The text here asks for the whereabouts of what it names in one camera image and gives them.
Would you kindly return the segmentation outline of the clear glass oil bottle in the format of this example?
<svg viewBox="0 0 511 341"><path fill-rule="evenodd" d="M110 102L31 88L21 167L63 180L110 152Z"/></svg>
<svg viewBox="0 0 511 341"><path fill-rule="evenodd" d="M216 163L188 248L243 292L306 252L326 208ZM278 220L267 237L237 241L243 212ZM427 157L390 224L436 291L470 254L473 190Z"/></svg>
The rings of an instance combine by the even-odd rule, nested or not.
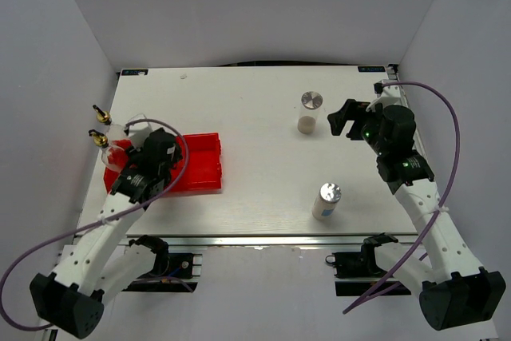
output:
<svg viewBox="0 0 511 341"><path fill-rule="evenodd" d="M125 127L114 123L109 112L97 105L93 105L93 110L97 115L97 120L105 127L105 135L109 141L114 142L128 139L125 134Z"/></svg>

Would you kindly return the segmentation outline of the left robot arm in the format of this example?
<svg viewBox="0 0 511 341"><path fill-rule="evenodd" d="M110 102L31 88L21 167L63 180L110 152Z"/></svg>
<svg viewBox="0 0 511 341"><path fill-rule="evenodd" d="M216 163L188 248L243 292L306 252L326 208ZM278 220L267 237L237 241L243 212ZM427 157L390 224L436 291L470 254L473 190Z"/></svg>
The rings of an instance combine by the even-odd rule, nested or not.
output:
<svg viewBox="0 0 511 341"><path fill-rule="evenodd" d="M139 277L164 276L169 268L168 244L143 235L125 254L110 257L126 232L156 196L175 183L171 171L186 161L184 138L164 129L151 132L143 145L129 150L129 160L113 182L100 211L101 224L86 230L72 252L52 272L30 282L41 319L78 339L88 337L105 305Z"/></svg>

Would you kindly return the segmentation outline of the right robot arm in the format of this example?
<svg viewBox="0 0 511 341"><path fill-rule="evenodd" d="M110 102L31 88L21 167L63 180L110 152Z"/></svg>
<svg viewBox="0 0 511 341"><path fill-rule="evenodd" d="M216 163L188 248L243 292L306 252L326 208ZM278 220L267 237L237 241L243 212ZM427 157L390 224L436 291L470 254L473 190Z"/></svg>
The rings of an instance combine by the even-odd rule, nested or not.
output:
<svg viewBox="0 0 511 341"><path fill-rule="evenodd" d="M380 234L366 238L358 259L342 272L389 272L418 298L427 323L437 331L492 319L505 280L500 272L485 269L442 207L434 174L414 148L414 113L402 105L348 99L327 120L334 136L350 122L347 137L365 141L375 151L378 173L405 209L430 261L406 257L407 247Z"/></svg>

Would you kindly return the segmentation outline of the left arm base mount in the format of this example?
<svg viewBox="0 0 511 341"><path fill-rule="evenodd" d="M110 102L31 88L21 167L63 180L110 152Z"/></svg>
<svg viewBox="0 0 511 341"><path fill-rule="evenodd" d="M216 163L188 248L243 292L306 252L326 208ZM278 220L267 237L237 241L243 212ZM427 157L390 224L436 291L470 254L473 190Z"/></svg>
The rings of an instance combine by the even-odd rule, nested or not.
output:
<svg viewBox="0 0 511 341"><path fill-rule="evenodd" d="M142 236L129 241L128 247L144 245L155 255L153 269L136 278L125 291L155 293L193 293L201 274L203 255L171 250L161 238Z"/></svg>

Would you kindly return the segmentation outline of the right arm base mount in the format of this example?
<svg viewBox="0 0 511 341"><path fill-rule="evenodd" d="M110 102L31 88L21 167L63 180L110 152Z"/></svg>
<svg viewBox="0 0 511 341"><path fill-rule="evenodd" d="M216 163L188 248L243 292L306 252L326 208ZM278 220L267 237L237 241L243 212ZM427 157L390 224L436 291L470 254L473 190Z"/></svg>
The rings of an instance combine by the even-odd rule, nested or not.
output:
<svg viewBox="0 0 511 341"><path fill-rule="evenodd" d="M359 250L334 252L325 257L325 263L334 269L335 295L360 296L382 278L386 270L375 261L374 249L384 244L398 244L398 239L381 233L367 237Z"/></svg>

